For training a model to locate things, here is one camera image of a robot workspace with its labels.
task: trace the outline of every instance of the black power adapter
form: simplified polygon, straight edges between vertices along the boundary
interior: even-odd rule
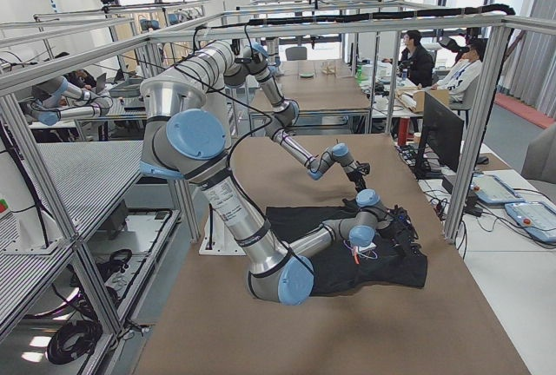
[[[453,185],[455,183],[455,175],[443,175],[442,176],[442,187],[448,191],[448,193],[452,193]],[[479,201],[479,197],[477,194],[469,188],[467,190],[467,197],[466,197],[466,205],[463,207],[463,212],[467,214],[471,214],[473,216],[481,217],[483,214],[483,209],[477,206],[477,202]]]

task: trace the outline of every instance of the cardboard box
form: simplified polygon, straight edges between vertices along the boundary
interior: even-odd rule
[[[412,112],[422,113],[422,111],[425,109],[425,93],[425,90],[418,89],[396,89],[396,98],[404,107],[411,110]],[[448,90],[428,90],[427,93],[441,102],[447,108],[449,107],[450,95],[448,93]],[[414,107],[408,106],[403,100],[401,100],[401,95],[404,94],[413,96],[413,99],[416,103]]]

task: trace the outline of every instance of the white shirt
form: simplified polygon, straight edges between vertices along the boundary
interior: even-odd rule
[[[438,89],[448,90],[450,102],[461,102],[469,84],[480,74],[483,63],[459,60],[448,75],[437,82]]]

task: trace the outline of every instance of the black monitor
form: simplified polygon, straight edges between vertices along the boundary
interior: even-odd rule
[[[417,179],[440,178],[441,176],[440,173],[430,174],[429,168],[426,168],[425,149],[427,145],[438,156],[441,165],[457,171],[460,163],[463,124],[463,120],[452,110],[425,92],[423,128],[414,167]]]

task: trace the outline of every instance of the chair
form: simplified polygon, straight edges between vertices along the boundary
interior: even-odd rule
[[[521,176],[556,202],[556,123],[543,130],[527,147]]]
[[[461,102],[451,102],[450,109],[458,112],[466,112],[466,127],[469,124],[469,110],[473,106],[473,100],[477,94],[477,86],[479,85],[479,77],[476,76],[474,80],[469,84],[466,91],[463,94],[463,100]]]
[[[305,47],[286,48],[286,60],[287,61],[307,60],[307,48]]]

